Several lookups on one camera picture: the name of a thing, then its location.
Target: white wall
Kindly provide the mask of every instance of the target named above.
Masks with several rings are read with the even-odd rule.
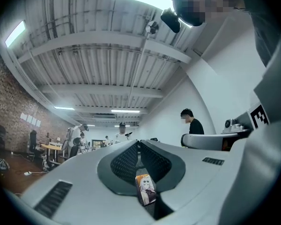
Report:
[[[157,137],[162,143],[180,146],[183,134],[189,132],[189,124],[182,124],[180,113],[190,108],[204,128],[205,134],[215,134],[208,110],[188,77],[181,85],[151,114],[140,123],[136,135],[138,139]]]
[[[253,89],[266,69],[256,51],[250,16],[234,12],[202,57],[192,51],[188,55],[192,61],[182,68],[202,96],[219,134],[225,120],[251,107]]]
[[[126,129],[127,133],[133,132],[132,135],[135,135],[136,129]],[[86,139],[90,144],[92,144],[92,140],[105,140],[105,136],[108,136],[109,139],[114,139],[116,133],[118,133],[118,127],[115,128],[89,128],[89,131],[84,131]]]

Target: desk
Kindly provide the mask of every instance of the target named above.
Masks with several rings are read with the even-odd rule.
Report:
[[[89,150],[91,150],[91,151],[92,151],[92,150],[97,150],[97,149],[99,149],[99,148],[97,148],[97,147],[90,147],[90,148],[89,148]]]
[[[49,142],[50,145],[53,145],[53,146],[59,146],[61,147],[62,146],[62,143],[57,143],[57,142]],[[63,150],[62,151],[62,156],[65,156],[65,151]]]
[[[57,142],[49,142],[50,145],[53,145],[53,146],[62,146],[62,143],[57,143]]]
[[[46,145],[46,144],[41,144],[41,147],[46,148],[47,149],[47,161],[50,161],[50,157],[49,157],[49,152],[50,149],[54,150],[54,154],[55,154],[55,162],[58,162],[58,156],[56,155],[56,151],[61,151],[61,147],[58,146],[53,146],[53,145]]]

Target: vent grille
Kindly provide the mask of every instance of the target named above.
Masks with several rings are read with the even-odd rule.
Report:
[[[214,165],[220,165],[220,166],[222,166],[224,163],[224,160],[215,159],[215,158],[211,158],[211,157],[206,157],[202,161],[206,162],[206,163],[211,163]]]
[[[62,201],[70,191],[72,184],[60,181],[50,192],[35,206],[35,211],[47,218],[52,218]]]

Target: man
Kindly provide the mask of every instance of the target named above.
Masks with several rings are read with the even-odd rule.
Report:
[[[121,122],[119,125],[119,133],[116,134],[115,136],[115,143],[121,143],[121,142],[127,142],[128,140],[131,139],[130,134],[126,134],[126,124]]]
[[[202,124],[193,117],[193,113],[190,109],[184,109],[181,114],[181,119],[185,120],[185,123],[190,123],[189,133],[190,134],[204,134]]]
[[[111,141],[109,140],[109,138],[108,138],[108,136],[105,136],[105,144],[107,145],[107,146],[110,146],[110,143],[111,143]]]
[[[68,146],[68,154],[70,155],[71,152],[71,148],[74,146],[73,144],[73,140],[77,137],[80,137],[80,133],[83,131],[88,131],[88,125],[87,124],[82,124],[80,126],[75,126],[74,128],[72,128],[72,137],[71,137],[71,141],[69,142],[69,146]]]
[[[278,24],[263,0],[173,0],[173,6],[177,16],[192,26],[227,16],[233,9],[250,13],[255,29],[256,49],[265,66],[281,36]]]

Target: corrugated metal ceiling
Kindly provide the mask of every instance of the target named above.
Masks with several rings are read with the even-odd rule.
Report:
[[[22,0],[16,8],[24,16],[28,35],[13,46],[19,58],[46,44],[49,40],[85,31],[114,31],[145,36],[151,20],[160,29],[150,39],[185,51],[192,29],[182,25],[173,33],[160,19],[161,11],[133,0]],[[11,22],[5,19],[5,27]],[[131,86],[140,48],[116,44],[64,46],[35,56],[22,63],[24,71],[36,86],[50,84],[95,84]],[[136,77],[135,87],[162,90],[179,68],[179,61],[149,50],[145,51]],[[56,105],[119,107],[126,105],[127,96],[97,94],[45,94]],[[132,97],[131,108],[147,108],[154,98]],[[87,118],[87,113],[80,113]]]

